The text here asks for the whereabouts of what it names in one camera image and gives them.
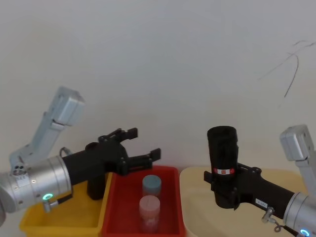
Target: beige tray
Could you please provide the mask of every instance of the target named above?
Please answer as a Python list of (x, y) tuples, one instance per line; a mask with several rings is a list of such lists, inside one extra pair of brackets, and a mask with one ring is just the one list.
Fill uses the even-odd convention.
[[(190, 167), (180, 174), (183, 221), (188, 237), (291, 236), (283, 229), (275, 233), (272, 223), (262, 223), (264, 211), (249, 203), (242, 203), (236, 211), (218, 207), (210, 184), (203, 180), (205, 170), (210, 167)], [(264, 169), (262, 177), (293, 192), (306, 192), (301, 176), (294, 172)]]

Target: blue-gray lid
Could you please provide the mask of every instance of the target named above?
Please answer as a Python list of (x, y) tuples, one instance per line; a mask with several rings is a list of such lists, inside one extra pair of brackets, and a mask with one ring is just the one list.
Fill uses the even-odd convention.
[(145, 176), (143, 190), (149, 194), (158, 194), (161, 191), (161, 179), (156, 175)]

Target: white label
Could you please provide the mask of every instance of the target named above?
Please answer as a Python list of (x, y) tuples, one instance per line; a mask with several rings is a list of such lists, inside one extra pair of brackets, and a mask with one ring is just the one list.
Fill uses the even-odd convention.
[(264, 201), (261, 201), (259, 199), (256, 199), (256, 203), (260, 206), (263, 206), (265, 208), (268, 208), (268, 205), (264, 202)]

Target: white wall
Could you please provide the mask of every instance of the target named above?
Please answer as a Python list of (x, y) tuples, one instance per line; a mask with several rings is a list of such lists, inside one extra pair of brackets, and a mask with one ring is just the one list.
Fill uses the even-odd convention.
[[(0, 171), (26, 144), (56, 89), (86, 100), (62, 134), (74, 151), (117, 127), (138, 127), (131, 155), (162, 148), (161, 164), (209, 165), (206, 131), (232, 125), (239, 161), (296, 169), (278, 141), (306, 123), (316, 140), (313, 0), (54, 0), (0, 3)], [(17, 237), (22, 214), (0, 236)]]

